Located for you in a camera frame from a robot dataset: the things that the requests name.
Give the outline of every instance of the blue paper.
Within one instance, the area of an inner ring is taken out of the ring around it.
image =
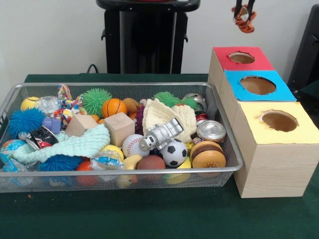
[[[225,71],[225,75],[239,101],[296,101],[276,71]],[[276,90],[266,95],[257,95],[247,91],[241,84],[241,80],[249,76],[266,78],[276,85]]]

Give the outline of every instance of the basketball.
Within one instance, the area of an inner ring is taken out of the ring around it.
[[[127,109],[123,101],[121,101],[120,99],[112,98],[104,102],[102,112],[104,118],[107,118],[120,112],[127,114]]]

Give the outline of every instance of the wire mesh basket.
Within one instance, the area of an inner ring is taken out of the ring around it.
[[[108,170],[67,172],[0,172],[0,192],[39,192],[109,190],[139,188],[221,187],[234,171],[243,165],[241,153],[215,88],[208,83],[66,83],[73,96],[89,89],[108,90],[114,98],[136,100],[151,98],[158,92],[168,91],[176,97],[196,93],[205,97],[207,116],[222,123],[227,136],[221,147],[226,157],[224,168],[191,168],[164,170]],[[0,146],[11,139],[7,132],[12,113],[21,102],[32,96],[57,94],[58,83],[25,83],[11,89],[0,108],[2,125]]]

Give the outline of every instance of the wooden cube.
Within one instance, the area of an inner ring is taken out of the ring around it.
[[[104,125],[109,129],[111,144],[122,147],[123,141],[135,133],[135,123],[123,112],[104,119]]]
[[[273,71],[274,68],[259,47],[214,47],[208,82],[220,91],[226,80],[224,71]]]
[[[95,128],[98,124],[89,115],[75,115],[72,117],[70,123],[68,124],[65,133],[71,136],[82,136],[83,133],[90,129]]]
[[[276,71],[225,71],[219,96],[232,127],[238,101],[296,101]]]
[[[240,102],[233,132],[242,198],[301,197],[319,162],[319,130],[298,102]]]

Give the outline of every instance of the astronaut figurine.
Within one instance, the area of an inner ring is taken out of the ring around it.
[[[163,125],[155,124],[146,130],[146,135],[140,141],[140,148],[143,151],[153,150],[155,147],[161,150],[183,130],[176,118]]]

